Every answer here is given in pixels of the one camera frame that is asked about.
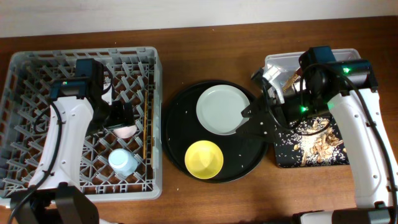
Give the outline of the grey round plate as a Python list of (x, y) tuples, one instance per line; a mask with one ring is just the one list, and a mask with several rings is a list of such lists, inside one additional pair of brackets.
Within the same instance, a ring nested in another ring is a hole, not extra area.
[(232, 85), (207, 88), (198, 98), (196, 114), (200, 124), (209, 132), (232, 135), (248, 118), (241, 114), (250, 105), (249, 98)]

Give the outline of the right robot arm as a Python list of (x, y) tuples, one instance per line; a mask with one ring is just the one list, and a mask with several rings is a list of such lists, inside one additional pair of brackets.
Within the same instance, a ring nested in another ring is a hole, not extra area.
[(268, 55), (251, 78), (262, 95), (242, 111), (239, 135), (275, 143), (303, 120), (330, 114), (348, 150), (356, 207), (296, 213), (292, 223), (397, 222), (397, 161), (368, 60), (354, 49), (311, 47)]

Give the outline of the brown gold snack wrapper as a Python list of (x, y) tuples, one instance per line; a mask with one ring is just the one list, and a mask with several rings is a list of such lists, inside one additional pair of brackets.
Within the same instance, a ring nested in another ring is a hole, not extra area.
[(297, 79), (300, 78), (300, 75), (297, 73), (294, 73), (285, 83), (285, 85), (282, 87), (283, 92), (285, 93), (294, 83)]

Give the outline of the wooden chopstick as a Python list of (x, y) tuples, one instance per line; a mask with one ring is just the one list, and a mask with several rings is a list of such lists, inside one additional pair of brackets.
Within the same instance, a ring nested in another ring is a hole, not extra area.
[(151, 155), (151, 162), (150, 162), (150, 165), (151, 165), (151, 168), (153, 169), (154, 168), (154, 150), (153, 150), (153, 147), (154, 147), (154, 137), (153, 137), (153, 135), (154, 135), (154, 112), (155, 112), (155, 105), (154, 105), (154, 98), (152, 98), (152, 101), (151, 101), (151, 109), (152, 109), (152, 112), (151, 112), (151, 124), (150, 124), (150, 155)]
[(148, 92), (145, 92), (145, 98), (144, 98), (144, 135), (143, 135), (143, 140), (144, 140), (144, 146), (143, 146), (143, 159), (144, 161), (147, 158), (147, 104), (148, 104)]

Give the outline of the pink plastic cup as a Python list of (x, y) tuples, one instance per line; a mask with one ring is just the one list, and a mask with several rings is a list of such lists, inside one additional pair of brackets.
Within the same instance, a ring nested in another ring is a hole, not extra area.
[(122, 128), (117, 128), (113, 130), (113, 133), (116, 135), (116, 137), (121, 138), (121, 139), (127, 139), (135, 135), (137, 131), (137, 126), (132, 125), (132, 126), (125, 126)]

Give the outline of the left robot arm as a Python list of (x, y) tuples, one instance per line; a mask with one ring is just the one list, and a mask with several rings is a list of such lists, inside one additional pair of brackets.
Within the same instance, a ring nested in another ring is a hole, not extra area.
[(50, 86), (50, 121), (44, 150), (26, 190), (11, 195), (8, 222), (103, 223), (95, 204), (80, 190), (80, 162), (85, 137), (100, 129), (119, 138), (133, 136), (137, 127), (130, 103), (104, 100), (112, 84), (110, 70), (93, 59), (78, 59), (71, 78)]

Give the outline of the food leftovers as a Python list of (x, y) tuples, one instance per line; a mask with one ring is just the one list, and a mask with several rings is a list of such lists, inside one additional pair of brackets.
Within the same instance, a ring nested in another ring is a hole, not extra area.
[(349, 164), (343, 139), (331, 118), (311, 118), (294, 131), (293, 150), (301, 152), (300, 167)]

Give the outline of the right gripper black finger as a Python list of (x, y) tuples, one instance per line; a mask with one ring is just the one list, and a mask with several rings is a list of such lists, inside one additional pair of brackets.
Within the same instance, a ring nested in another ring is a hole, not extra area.
[(277, 128), (267, 116), (250, 118), (236, 130), (236, 133), (245, 138), (260, 139), (268, 143), (279, 142)]
[(274, 104), (273, 97), (268, 94), (261, 94), (253, 102), (242, 110), (243, 118), (271, 117), (271, 106)]

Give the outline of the blue plastic cup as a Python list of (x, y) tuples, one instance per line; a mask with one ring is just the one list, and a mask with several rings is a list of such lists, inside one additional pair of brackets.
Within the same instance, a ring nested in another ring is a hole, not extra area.
[(125, 149), (115, 149), (108, 157), (108, 163), (115, 173), (128, 177), (134, 173), (139, 163), (134, 154)]

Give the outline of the yellow bowl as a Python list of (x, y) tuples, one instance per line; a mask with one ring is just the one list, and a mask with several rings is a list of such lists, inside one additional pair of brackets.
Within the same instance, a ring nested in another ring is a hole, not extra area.
[(188, 172), (197, 179), (211, 179), (222, 170), (224, 156), (217, 144), (201, 140), (188, 147), (184, 163)]

